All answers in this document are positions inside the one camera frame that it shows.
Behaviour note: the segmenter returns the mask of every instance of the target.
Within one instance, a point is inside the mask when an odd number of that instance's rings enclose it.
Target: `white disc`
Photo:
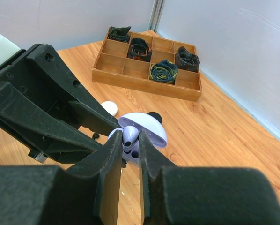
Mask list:
[[[118,107],[114,102],[106,101],[106,102],[101,103],[101,105],[112,116],[115,116],[118,112]]]

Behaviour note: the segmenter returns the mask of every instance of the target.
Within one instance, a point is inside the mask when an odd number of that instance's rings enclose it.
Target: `white wall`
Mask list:
[[[109,26],[148,29],[154,0],[0,0],[0,33],[19,47],[103,40]]]
[[[158,33],[280,139],[280,0],[166,0]]]

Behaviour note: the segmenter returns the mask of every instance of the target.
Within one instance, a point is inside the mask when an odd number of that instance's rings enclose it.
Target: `white toy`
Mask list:
[[[134,165],[139,165],[139,132],[144,130],[151,143],[157,148],[167,146],[167,135],[162,124],[154,117],[142,113],[131,112],[123,115],[118,120],[122,128],[116,128],[109,134],[108,139],[116,130],[121,130],[122,135],[122,158]]]

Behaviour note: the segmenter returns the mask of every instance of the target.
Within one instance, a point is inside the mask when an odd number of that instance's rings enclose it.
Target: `rolled fabric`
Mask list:
[[[178,49],[175,59],[177,68],[197,72],[200,64],[199,58],[197,55],[189,53],[184,46]]]
[[[131,27],[110,27],[108,39],[129,43],[130,36],[127,34],[130,31]]]
[[[142,38],[133,38],[127,57],[134,60],[150,62],[152,50],[147,41]]]
[[[177,66],[169,60],[162,60],[151,66],[149,79],[162,83],[175,84],[177,77]]]

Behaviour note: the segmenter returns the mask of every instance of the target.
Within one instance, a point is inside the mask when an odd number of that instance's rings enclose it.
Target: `wooden table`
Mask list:
[[[145,33],[156,36],[152,31]],[[258,168],[268,177],[280,201],[280,143],[210,80],[202,75],[203,95],[198,102],[94,83],[91,69],[101,45],[82,45],[59,54],[99,102],[110,100],[118,105],[117,118],[135,111],[158,112],[169,141],[162,153],[172,162],[182,166]],[[81,131],[92,135],[85,128]],[[106,137],[98,141],[105,143]],[[39,165],[27,156],[28,152],[0,129],[0,165]],[[45,164],[57,163],[48,159]],[[130,165],[122,171],[118,224],[141,224],[139,170]]]

